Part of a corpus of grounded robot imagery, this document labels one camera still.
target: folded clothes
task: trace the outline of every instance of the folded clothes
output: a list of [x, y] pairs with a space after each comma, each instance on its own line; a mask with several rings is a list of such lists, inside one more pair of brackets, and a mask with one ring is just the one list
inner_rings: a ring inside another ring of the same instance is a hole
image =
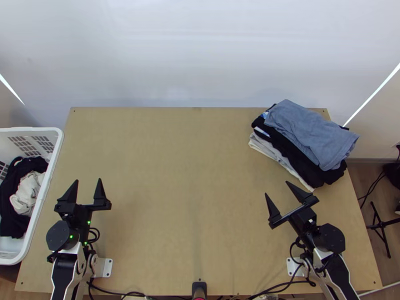
[[282, 167], [284, 167], [290, 174], [292, 174], [294, 177], [296, 177], [303, 186], [310, 192], [314, 191], [314, 188], [309, 186], [307, 182], [303, 180], [303, 178], [300, 177], [300, 175], [296, 172], [296, 170], [292, 167], [291, 163], [286, 157], [283, 157], [281, 152], [279, 150], [275, 149], [272, 144], [259, 136], [255, 135], [254, 133], [250, 134], [250, 141], [248, 142], [248, 145], [264, 154], [265, 156], [269, 157], [270, 159], [273, 159], [274, 161], [278, 162]]
[[267, 142], [270, 142], [275, 149], [279, 150], [284, 157], [288, 158], [291, 166], [311, 187], [318, 188], [324, 185], [324, 183], [331, 185], [344, 175], [344, 171], [347, 168], [344, 160], [341, 161], [338, 169], [322, 171], [290, 140], [273, 127], [265, 125], [264, 117], [266, 117], [265, 113], [257, 117], [251, 124], [254, 133]]
[[10, 196], [18, 190], [21, 178], [32, 171], [43, 173], [48, 163], [41, 157], [15, 158], [8, 167], [0, 184], [0, 236], [21, 238], [27, 231], [30, 217], [18, 214], [10, 202]]
[[290, 140], [322, 171], [340, 168], [359, 138], [287, 99], [268, 110], [264, 124]]
[[21, 178], [18, 190], [9, 197], [18, 215], [31, 216], [45, 173], [29, 172]]

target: wooden table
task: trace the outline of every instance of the wooden table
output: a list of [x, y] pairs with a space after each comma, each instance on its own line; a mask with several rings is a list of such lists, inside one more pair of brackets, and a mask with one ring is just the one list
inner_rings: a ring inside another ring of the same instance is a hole
[[[316, 109], [329, 118], [326, 109]], [[190, 295], [199, 279], [209, 295], [251, 295], [287, 282], [286, 257], [296, 234], [271, 230], [267, 192], [282, 213], [299, 203], [277, 162], [248, 146], [262, 108], [72, 108], [65, 139], [16, 290], [51, 292], [45, 241], [60, 219], [57, 198], [79, 179], [78, 203], [93, 202], [102, 178], [111, 211], [96, 211], [95, 248], [114, 259], [105, 289]], [[314, 193], [319, 225], [346, 237], [344, 259], [356, 290], [382, 287], [348, 172]], [[285, 293], [319, 293], [294, 284]]]

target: wooden floor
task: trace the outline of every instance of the wooden floor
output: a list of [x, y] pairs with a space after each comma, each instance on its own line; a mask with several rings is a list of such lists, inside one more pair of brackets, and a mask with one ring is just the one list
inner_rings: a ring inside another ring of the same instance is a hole
[[[371, 183], [382, 171], [382, 165], [377, 163], [349, 163], [348, 169], [357, 197], [363, 196]], [[373, 210], [370, 206], [373, 201], [378, 210], [381, 219], [388, 221], [398, 217], [394, 213], [396, 205], [400, 201], [400, 190], [396, 189], [386, 179], [382, 179], [374, 192], [368, 197], [367, 202], [362, 209], [365, 223], [370, 225], [373, 220]], [[383, 242], [372, 230], [369, 231], [369, 239], [375, 254], [376, 262], [379, 267], [380, 277], [383, 285], [400, 281], [400, 223], [386, 228], [386, 236], [389, 241], [389, 247], [392, 258], [386, 256], [386, 250]], [[1, 299], [8, 300], [48, 300], [50, 295], [46, 293], [30, 293], [14, 291], [14, 283], [0, 279]], [[306, 299], [306, 300], [324, 300], [323, 294], [302, 294], [302, 295], [281, 295], [285, 299]], [[95, 299], [110, 299], [107, 296], [94, 296]], [[378, 291], [376, 293], [363, 296], [362, 300], [397, 300], [400, 299], [400, 285]]]

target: laundry basket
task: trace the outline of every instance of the laundry basket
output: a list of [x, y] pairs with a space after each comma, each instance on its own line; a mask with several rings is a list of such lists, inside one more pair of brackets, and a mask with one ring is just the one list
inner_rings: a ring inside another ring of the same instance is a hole
[[37, 194], [36, 204], [24, 236], [21, 238], [0, 236], [0, 265], [15, 265], [27, 255], [63, 139], [64, 133], [58, 128], [0, 128], [0, 183], [7, 174], [8, 164], [18, 156], [24, 158], [41, 156], [48, 162], [47, 172]]

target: metal bracket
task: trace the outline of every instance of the metal bracket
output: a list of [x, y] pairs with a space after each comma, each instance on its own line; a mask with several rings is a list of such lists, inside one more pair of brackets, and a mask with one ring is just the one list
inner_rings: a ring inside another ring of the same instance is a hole
[[[294, 259], [297, 262], [302, 262], [302, 259], [300, 257], [294, 257]], [[294, 262], [291, 257], [286, 258], [286, 267], [287, 267], [287, 274], [292, 277], [293, 273], [296, 271], [296, 269], [299, 267], [299, 264]], [[299, 268], [296, 273], [296, 277], [306, 277], [306, 273], [304, 273], [305, 269], [304, 266]]]
[[96, 257], [94, 263], [94, 274], [92, 278], [108, 278], [111, 276], [113, 269], [113, 260], [111, 258], [100, 258]]

